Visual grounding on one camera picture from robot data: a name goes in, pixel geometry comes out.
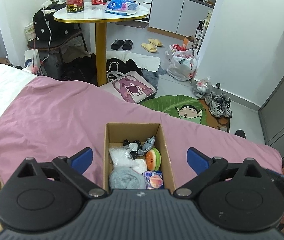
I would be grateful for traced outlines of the black slipper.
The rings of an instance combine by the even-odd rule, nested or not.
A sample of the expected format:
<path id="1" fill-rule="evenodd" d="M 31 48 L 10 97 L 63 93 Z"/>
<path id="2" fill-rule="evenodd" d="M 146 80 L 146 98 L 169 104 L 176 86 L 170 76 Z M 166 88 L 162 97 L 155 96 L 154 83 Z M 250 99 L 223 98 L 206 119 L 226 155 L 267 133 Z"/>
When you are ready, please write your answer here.
<path id="1" fill-rule="evenodd" d="M 132 40 L 125 40 L 124 44 L 122 45 L 123 50 L 131 50 L 133 48 L 133 41 Z"/>
<path id="2" fill-rule="evenodd" d="M 111 45 L 111 49 L 112 50 L 118 50 L 120 49 L 124 44 L 124 40 L 115 40 L 112 45 Z"/>

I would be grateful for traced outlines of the hamburger plush toy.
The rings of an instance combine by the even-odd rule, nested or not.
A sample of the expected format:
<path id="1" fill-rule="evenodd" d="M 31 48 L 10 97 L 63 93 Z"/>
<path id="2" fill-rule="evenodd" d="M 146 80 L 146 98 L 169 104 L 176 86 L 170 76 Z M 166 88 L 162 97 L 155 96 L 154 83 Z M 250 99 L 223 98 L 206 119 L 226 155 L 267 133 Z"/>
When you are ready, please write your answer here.
<path id="1" fill-rule="evenodd" d="M 145 161 L 149 171 L 158 171 L 161 165 L 160 152 L 156 148 L 150 149 L 145 154 Z"/>

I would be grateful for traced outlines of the black polka dot bag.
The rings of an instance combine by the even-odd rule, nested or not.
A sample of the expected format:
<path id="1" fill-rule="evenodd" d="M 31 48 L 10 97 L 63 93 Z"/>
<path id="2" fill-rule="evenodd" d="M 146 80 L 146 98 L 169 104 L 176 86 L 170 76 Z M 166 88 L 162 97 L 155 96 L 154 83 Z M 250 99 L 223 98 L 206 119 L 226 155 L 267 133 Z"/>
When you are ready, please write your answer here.
<path id="1" fill-rule="evenodd" d="M 53 2 L 48 7 L 41 8 L 34 14 L 33 23 L 36 40 L 45 42 L 56 41 L 74 31 L 73 24 L 58 22 L 54 19 L 54 13 L 65 7 L 66 3 Z"/>

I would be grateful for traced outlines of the black slipper left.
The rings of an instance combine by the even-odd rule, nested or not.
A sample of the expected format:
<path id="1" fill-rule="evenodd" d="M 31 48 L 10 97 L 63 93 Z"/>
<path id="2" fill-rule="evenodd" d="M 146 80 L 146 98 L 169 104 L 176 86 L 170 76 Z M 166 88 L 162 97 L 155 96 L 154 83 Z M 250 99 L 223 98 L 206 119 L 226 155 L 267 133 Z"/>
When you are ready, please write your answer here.
<path id="1" fill-rule="evenodd" d="M 115 40 L 112 45 L 111 45 L 111 49 L 112 50 L 118 50 L 120 49 L 124 44 L 124 40 Z"/>

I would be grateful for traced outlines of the white red plastic bag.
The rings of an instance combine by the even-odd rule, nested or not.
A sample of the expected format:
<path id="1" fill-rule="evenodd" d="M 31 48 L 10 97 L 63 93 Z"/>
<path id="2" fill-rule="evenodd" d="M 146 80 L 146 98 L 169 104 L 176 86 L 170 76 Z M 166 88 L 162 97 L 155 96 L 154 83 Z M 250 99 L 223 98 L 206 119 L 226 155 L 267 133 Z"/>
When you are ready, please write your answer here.
<path id="1" fill-rule="evenodd" d="M 166 50 L 169 61 L 167 74 L 178 80 L 191 80 L 197 71 L 197 51 L 194 48 L 185 49 L 178 44 L 169 45 Z"/>

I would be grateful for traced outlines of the grey sneaker right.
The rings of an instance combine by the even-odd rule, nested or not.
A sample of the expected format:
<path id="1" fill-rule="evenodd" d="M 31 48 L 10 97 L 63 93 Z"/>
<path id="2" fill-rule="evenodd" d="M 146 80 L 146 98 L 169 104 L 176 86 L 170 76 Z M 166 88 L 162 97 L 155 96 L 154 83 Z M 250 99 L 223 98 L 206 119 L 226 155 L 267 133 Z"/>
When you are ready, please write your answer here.
<path id="1" fill-rule="evenodd" d="M 222 109 L 224 117 L 230 119 L 232 118 L 231 98 L 227 97 L 225 93 L 221 94 L 221 98 L 222 98 Z"/>

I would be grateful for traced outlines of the white soft packet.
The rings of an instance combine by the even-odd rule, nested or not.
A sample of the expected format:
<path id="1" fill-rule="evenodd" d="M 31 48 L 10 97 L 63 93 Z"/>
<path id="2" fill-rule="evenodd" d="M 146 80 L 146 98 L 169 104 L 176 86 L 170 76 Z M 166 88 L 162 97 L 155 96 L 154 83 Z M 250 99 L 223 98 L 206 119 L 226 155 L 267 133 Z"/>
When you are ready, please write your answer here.
<path id="1" fill-rule="evenodd" d="M 139 174 L 144 174 L 148 170 L 146 161 L 144 159 L 132 160 L 131 169 Z"/>

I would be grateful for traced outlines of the blue tissue pack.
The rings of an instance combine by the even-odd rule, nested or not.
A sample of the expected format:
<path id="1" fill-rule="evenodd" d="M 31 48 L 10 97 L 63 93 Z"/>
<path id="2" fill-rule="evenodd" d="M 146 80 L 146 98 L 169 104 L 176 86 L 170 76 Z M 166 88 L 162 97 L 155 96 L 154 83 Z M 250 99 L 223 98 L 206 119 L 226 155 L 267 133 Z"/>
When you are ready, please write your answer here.
<path id="1" fill-rule="evenodd" d="M 146 189 L 157 190 L 163 189 L 163 176 L 161 171 L 146 171 L 144 173 Z"/>

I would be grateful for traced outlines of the yellow slipper near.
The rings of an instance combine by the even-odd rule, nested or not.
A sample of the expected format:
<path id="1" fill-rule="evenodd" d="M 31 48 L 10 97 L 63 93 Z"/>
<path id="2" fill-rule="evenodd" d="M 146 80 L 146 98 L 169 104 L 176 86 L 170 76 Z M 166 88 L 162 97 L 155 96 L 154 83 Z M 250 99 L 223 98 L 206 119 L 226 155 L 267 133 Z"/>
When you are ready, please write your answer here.
<path id="1" fill-rule="evenodd" d="M 157 48 L 151 43 L 142 43 L 141 46 L 142 46 L 143 49 L 145 49 L 146 51 L 148 51 L 150 53 L 157 52 Z"/>

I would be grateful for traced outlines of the black clothes pile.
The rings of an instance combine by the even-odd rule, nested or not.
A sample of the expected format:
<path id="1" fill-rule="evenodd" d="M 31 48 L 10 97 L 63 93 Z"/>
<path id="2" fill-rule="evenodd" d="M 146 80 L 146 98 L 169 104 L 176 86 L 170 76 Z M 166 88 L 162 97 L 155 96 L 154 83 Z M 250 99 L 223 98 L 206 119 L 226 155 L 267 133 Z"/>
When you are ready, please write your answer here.
<path id="1" fill-rule="evenodd" d="M 96 55 L 78 57 L 70 63 L 64 63 L 62 66 L 61 81 L 82 81 L 86 83 L 97 84 L 97 71 L 96 71 Z M 117 58 L 111 58 L 107 61 L 107 73 L 117 71 L 122 74 L 135 71 L 143 76 L 141 68 L 133 60 L 121 61 Z"/>

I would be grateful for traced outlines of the white fluffy item in box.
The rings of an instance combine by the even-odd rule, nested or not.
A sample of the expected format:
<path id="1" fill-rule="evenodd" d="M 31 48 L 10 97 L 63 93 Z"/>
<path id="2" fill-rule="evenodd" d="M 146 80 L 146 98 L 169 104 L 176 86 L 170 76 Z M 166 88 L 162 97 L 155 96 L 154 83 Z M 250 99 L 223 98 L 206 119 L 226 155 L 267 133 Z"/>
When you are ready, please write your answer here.
<path id="1" fill-rule="evenodd" d="M 109 149 L 109 155 L 113 163 L 113 168 L 116 167 L 133 167 L 135 162 L 131 155 L 129 146 L 112 147 Z"/>

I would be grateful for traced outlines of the black slipper right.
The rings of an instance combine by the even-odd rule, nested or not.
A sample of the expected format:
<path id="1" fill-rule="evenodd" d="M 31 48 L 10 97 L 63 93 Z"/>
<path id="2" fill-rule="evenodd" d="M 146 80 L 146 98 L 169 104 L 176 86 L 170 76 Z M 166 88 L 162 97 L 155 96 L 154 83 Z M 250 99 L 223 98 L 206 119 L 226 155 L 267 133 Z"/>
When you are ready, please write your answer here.
<path id="1" fill-rule="evenodd" d="M 133 41 L 132 40 L 125 40 L 124 44 L 122 45 L 123 50 L 131 50 L 133 48 Z"/>

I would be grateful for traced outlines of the clear plastic trash bag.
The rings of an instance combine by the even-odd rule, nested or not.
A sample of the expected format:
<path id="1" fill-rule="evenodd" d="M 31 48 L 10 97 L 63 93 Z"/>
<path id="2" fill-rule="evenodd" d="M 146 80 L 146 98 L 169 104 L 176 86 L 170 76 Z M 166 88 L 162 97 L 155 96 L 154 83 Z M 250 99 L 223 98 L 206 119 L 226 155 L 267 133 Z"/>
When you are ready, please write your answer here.
<path id="1" fill-rule="evenodd" d="M 200 80 L 192 80 L 191 91 L 196 98 L 204 99 L 212 91 L 212 83 L 210 77 Z"/>

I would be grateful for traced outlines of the grey fluffy plush toy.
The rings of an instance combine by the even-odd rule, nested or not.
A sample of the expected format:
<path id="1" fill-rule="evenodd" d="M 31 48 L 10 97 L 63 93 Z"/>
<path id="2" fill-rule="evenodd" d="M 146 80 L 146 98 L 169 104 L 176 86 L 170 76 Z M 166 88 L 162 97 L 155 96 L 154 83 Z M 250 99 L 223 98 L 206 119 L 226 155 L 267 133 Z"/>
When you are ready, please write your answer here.
<path id="1" fill-rule="evenodd" d="M 116 167 L 109 176 L 109 187 L 124 190 L 144 190 L 145 179 L 142 174 L 129 167 Z"/>

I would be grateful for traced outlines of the grey sneaker left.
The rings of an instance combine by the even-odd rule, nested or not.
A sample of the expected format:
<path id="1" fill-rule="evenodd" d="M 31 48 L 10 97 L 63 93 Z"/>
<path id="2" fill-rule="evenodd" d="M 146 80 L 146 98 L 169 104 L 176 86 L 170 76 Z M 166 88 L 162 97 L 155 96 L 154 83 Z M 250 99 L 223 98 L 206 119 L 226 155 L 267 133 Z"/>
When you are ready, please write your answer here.
<path id="1" fill-rule="evenodd" d="M 209 112 L 215 118 L 221 118 L 224 116 L 222 98 L 220 96 L 216 95 L 214 92 L 211 92 L 205 97 L 205 103 L 209 107 Z"/>

